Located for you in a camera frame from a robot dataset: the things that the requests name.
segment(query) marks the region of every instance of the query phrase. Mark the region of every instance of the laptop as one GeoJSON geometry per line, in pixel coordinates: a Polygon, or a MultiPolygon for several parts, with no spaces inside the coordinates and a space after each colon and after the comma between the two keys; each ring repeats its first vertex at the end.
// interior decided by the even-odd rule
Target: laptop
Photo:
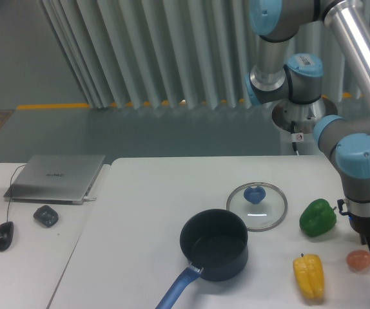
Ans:
{"type": "Polygon", "coordinates": [[[5,198],[12,193],[12,201],[81,205],[87,200],[104,158],[103,155],[34,155],[5,198]]]}

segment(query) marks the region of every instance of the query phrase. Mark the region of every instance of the yellow stripe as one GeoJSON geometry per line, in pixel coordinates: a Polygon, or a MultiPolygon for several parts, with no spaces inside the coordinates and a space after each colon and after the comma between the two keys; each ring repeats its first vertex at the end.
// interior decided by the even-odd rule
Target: yellow stripe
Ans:
{"type": "MultiPolygon", "coordinates": [[[[351,94],[348,92],[343,93],[343,98],[352,98],[351,94]]],[[[226,104],[226,100],[220,101],[222,104],[226,104]]],[[[239,99],[240,103],[244,103],[244,99],[239,99]]],[[[169,102],[167,100],[162,101],[161,105],[163,106],[169,106],[169,102]]],[[[142,104],[143,106],[150,107],[151,104],[146,101],[142,104]]],[[[186,102],[183,100],[179,102],[179,105],[186,105],[186,102]]],[[[116,108],[117,105],[115,102],[110,104],[111,108],[116,108]]],[[[132,108],[133,103],[128,102],[125,104],[125,107],[132,108]]],[[[16,109],[58,109],[58,108],[90,108],[87,103],[64,103],[64,104],[30,104],[30,105],[19,105],[16,107],[16,109]]]]}
{"type": "Polygon", "coordinates": [[[89,108],[87,103],[19,105],[16,109],[89,108]]]}

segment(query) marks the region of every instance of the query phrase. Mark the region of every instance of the white table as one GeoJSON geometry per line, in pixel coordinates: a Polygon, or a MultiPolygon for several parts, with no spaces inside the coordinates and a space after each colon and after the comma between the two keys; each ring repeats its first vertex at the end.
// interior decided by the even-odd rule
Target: white table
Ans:
{"type": "Polygon", "coordinates": [[[174,308],[309,308],[293,275],[301,253],[318,254],[326,277],[324,308],[370,308],[370,269],[352,272],[359,248],[348,219],[314,239],[299,229],[306,206],[343,198],[323,156],[131,158],[116,160],[83,230],[51,308],[155,308],[187,266],[179,234],[194,214],[226,207],[239,185],[268,182],[285,192],[288,214],[276,228],[249,232],[245,269],[221,283],[196,280],[174,308]]]}
{"type": "MultiPolygon", "coordinates": [[[[0,164],[0,224],[6,221],[8,206],[3,194],[18,166],[0,164]]],[[[91,190],[92,196],[98,194],[108,170],[109,165],[104,166],[91,190]]],[[[33,309],[49,305],[94,203],[50,205],[58,213],[59,221],[49,229],[33,218],[43,204],[10,204],[14,236],[10,247],[0,252],[0,308],[33,309]]]]}

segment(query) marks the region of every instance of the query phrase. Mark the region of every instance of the black mouse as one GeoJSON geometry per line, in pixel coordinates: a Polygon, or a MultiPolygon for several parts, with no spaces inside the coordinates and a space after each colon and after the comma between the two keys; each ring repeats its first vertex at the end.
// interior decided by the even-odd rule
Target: black mouse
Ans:
{"type": "Polygon", "coordinates": [[[13,222],[8,221],[0,224],[0,251],[5,251],[13,239],[13,222]]]}

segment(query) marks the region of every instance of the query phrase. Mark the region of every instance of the pot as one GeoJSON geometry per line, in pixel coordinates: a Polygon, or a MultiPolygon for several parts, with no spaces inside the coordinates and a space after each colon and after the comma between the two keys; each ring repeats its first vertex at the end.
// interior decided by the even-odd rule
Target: pot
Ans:
{"type": "Polygon", "coordinates": [[[199,277],[207,281],[231,279],[248,260],[245,223],[224,209],[194,215],[182,228],[179,243],[190,265],[171,285],[157,309],[171,308],[184,289],[199,277]]]}

